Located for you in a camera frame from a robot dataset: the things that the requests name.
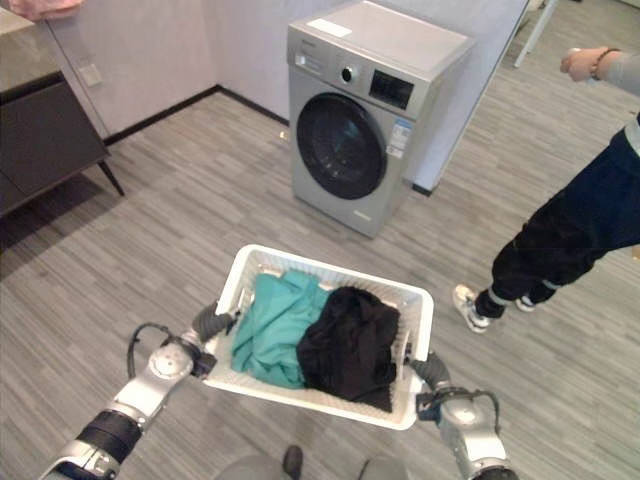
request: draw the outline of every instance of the bracelet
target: bracelet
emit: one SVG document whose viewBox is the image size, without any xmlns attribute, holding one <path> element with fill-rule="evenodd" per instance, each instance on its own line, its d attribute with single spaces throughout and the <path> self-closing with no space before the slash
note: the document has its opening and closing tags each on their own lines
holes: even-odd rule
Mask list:
<svg viewBox="0 0 640 480">
<path fill-rule="evenodd" d="M 593 78 L 596 81 L 602 80 L 600 77 L 598 77 L 598 67 L 600 66 L 600 62 L 604 57 L 606 57 L 611 52 L 619 52 L 619 51 L 620 51 L 619 48 L 607 48 L 604 52 L 602 52 L 598 57 L 598 59 L 595 61 L 595 63 L 591 65 L 591 68 L 589 68 L 589 73 L 591 74 L 591 78 Z"/>
</svg>

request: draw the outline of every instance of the person's hand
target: person's hand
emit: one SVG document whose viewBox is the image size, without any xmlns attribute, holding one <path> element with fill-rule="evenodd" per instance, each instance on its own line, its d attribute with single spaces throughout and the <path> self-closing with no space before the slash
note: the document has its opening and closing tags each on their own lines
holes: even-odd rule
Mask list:
<svg viewBox="0 0 640 480">
<path fill-rule="evenodd" d="M 571 80 L 581 82 L 591 78 L 591 67 L 598 61 L 600 55 L 607 51 L 607 47 L 599 48 L 572 48 L 562 58 L 560 71 L 568 73 Z"/>
</svg>

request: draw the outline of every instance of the dark gray cabinet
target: dark gray cabinet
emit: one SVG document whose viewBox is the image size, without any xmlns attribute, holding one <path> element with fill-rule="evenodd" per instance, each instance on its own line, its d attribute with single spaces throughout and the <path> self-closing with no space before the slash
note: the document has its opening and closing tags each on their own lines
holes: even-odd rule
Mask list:
<svg viewBox="0 0 640 480">
<path fill-rule="evenodd" d="M 99 164 L 107 149 L 61 73 L 0 96 L 0 215 Z"/>
</svg>

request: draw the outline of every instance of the laundry basket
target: laundry basket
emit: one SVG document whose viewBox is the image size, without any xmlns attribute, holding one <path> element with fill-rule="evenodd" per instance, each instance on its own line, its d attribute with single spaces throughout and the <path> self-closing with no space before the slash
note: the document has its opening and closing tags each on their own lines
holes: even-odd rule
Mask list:
<svg viewBox="0 0 640 480">
<path fill-rule="evenodd" d="M 392 345 L 397 367 L 396 380 L 391 384 L 392 412 L 384 412 L 363 403 L 349 402 L 315 389 L 287 389 L 269 385 L 247 373 L 231 369 L 231 346 L 237 329 L 228 336 L 218 335 L 207 350 L 218 359 L 216 367 L 204 381 L 207 385 L 253 397 L 309 408 L 321 412 L 372 423 L 395 430 L 405 430 L 416 419 L 416 394 L 421 380 L 411 368 L 403 364 L 407 343 L 411 343 L 411 357 L 425 360 L 429 350 L 433 300 L 426 290 L 353 270 L 317 262 L 308 258 L 259 245 L 240 249 L 229 272 L 218 301 L 218 313 L 240 308 L 242 313 L 251 304 L 254 280 L 258 273 L 280 275 L 287 270 L 299 270 L 320 278 L 320 286 L 337 288 L 353 286 L 365 289 L 400 312 L 398 334 Z"/>
</svg>

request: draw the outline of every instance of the front-loading washing machine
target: front-loading washing machine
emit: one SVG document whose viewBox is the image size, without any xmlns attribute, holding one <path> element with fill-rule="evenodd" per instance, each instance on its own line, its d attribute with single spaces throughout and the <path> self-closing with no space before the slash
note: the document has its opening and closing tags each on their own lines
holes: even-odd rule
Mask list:
<svg viewBox="0 0 640 480">
<path fill-rule="evenodd" d="M 374 237 L 400 203 L 464 35 L 364 1 L 289 25 L 295 196 Z"/>
</svg>

